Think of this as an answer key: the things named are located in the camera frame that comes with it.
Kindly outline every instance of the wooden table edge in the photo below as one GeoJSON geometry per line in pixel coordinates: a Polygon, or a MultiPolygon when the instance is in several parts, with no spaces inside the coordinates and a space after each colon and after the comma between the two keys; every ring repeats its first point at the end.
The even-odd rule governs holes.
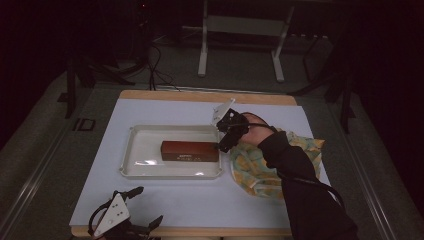
{"type": "Polygon", "coordinates": [[[119,96],[119,99],[222,103],[227,102],[231,98],[234,98],[236,103],[297,106],[296,100],[293,96],[276,94],[123,90],[119,96]]]}
{"type": "MultiPolygon", "coordinates": [[[[71,227],[75,237],[90,237],[87,226],[71,227]]],[[[244,237],[244,236],[291,236],[290,229],[263,228],[197,228],[197,227],[158,227],[150,234],[152,237],[244,237]]]]}

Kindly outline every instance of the metal frame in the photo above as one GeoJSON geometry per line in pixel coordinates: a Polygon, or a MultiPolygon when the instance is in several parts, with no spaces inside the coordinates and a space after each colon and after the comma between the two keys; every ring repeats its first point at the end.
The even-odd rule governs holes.
{"type": "Polygon", "coordinates": [[[208,0],[203,1],[203,27],[202,27],[202,48],[200,51],[199,77],[206,76],[206,65],[208,58],[208,31],[229,32],[242,34],[255,34],[265,36],[278,36],[279,43],[271,51],[272,62],[274,65],[275,77],[277,82],[284,82],[283,70],[280,62],[281,49],[287,37],[287,31],[293,16],[294,6],[288,10],[285,21],[262,20],[251,18],[223,17],[208,15],[208,0]]]}

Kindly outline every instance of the white tabletop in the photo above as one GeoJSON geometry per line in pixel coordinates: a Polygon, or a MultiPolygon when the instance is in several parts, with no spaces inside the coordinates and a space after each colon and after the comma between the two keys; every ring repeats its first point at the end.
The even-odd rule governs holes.
{"type": "MultiPolygon", "coordinates": [[[[135,225],[147,226],[164,215],[161,227],[165,228],[289,229],[284,201],[248,195],[234,182],[225,153],[221,153],[223,173],[213,180],[130,180],[120,174],[131,127],[209,125],[213,109],[220,104],[119,99],[69,225],[87,226],[91,214],[113,191],[143,186],[141,195],[127,200],[135,225]]],[[[236,99],[232,108],[255,113],[268,124],[299,136],[313,137],[300,106],[238,104],[236,99]]],[[[329,184],[323,165],[320,180],[329,184]]]]}

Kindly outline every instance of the dark background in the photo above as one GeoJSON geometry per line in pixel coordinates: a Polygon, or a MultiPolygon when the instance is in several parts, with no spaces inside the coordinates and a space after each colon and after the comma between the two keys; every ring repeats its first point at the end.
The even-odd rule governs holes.
{"type": "MultiPolygon", "coordinates": [[[[133,17],[137,16],[129,8],[139,7],[140,2],[121,2],[126,5],[116,8],[128,11],[129,18],[115,25],[126,26],[125,23],[133,22],[133,17]]],[[[151,4],[148,5],[151,8],[142,9],[141,13],[151,14],[155,26],[166,29],[177,40],[181,25],[201,26],[202,1],[145,3],[151,4]]],[[[245,8],[255,9],[256,3],[246,3],[245,8]]],[[[420,96],[423,91],[419,88],[424,80],[424,7],[413,0],[377,3],[354,14],[344,35],[343,59],[348,59],[354,71],[354,91],[360,96],[406,188],[424,215],[424,192],[420,188],[424,182],[424,161],[420,155],[423,148],[420,96]]],[[[113,9],[103,10],[113,16],[113,9]]],[[[240,10],[227,8],[225,11],[231,13],[237,9],[240,10]]],[[[289,31],[296,34],[313,32],[313,24],[308,25],[305,20],[317,11],[297,12],[289,31]]],[[[250,13],[273,17],[275,10],[261,13],[250,10],[250,13]]],[[[102,18],[99,4],[93,0],[0,2],[0,148],[51,81],[65,71],[66,61],[75,51],[112,65],[116,54],[111,49],[125,57],[128,50],[118,49],[119,46],[114,45],[116,40],[107,34],[106,25],[114,22],[110,20],[102,18]]],[[[120,34],[125,36],[132,27],[128,26],[129,30],[119,28],[123,29],[120,34]]],[[[138,47],[136,52],[140,54],[143,46],[138,47]]]]}

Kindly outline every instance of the black sleeve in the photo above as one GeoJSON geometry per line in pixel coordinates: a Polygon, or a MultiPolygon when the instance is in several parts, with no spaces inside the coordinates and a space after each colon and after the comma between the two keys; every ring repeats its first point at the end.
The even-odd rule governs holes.
{"type": "MultiPolygon", "coordinates": [[[[308,156],[289,145],[285,132],[269,136],[258,147],[267,165],[279,173],[317,180],[308,156]]],[[[294,239],[358,239],[355,223],[326,190],[285,178],[282,189],[294,239]]]]}

